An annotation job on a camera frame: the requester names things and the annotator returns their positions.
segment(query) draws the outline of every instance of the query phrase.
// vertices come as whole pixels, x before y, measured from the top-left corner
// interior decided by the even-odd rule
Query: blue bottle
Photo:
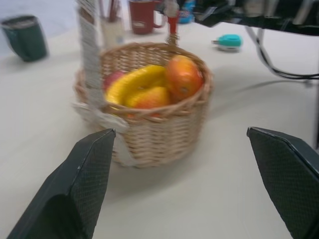
[[[193,20],[193,8],[195,0],[187,0],[179,11],[178,23],[190,23]]]

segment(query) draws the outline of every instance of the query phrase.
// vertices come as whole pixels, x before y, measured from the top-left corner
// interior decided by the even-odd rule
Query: green mug
[[[1,27],[11,49],[25,62],[39,60],[47,49],[39,20],[32,15],[3,20]]]

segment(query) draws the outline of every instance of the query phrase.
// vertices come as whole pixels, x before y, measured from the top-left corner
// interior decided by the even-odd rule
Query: mango
[[[197,65],[188,57],[175,55],[166,66],[168,90],[175,102],[193,96],[203,85]]]
[[[126,100],[127,107],[136,109],[152,109],[169,104],[169,92],[167,88],[161,86],[140,90]]]

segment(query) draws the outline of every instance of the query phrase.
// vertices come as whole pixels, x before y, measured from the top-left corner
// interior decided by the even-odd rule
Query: black equipment
[[[319,239],[319,155],[304,141],[251,127],[247,136],[270,199],[294,239]]]
[[[77,142],[7,239],[91,239],[108,184],[114,137],[107,129]]]
[[[318,0],[197,0],[194,14],[195,22],[209,27],[224,21],[319,35]]]

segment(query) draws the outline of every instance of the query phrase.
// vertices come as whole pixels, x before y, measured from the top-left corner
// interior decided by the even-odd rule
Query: red cup
[[[131,27],[135,34],[148,34],[153,28],[161,28],[165,25],[164,16],[162,24],[154,23],[155,0],[130,0]]]

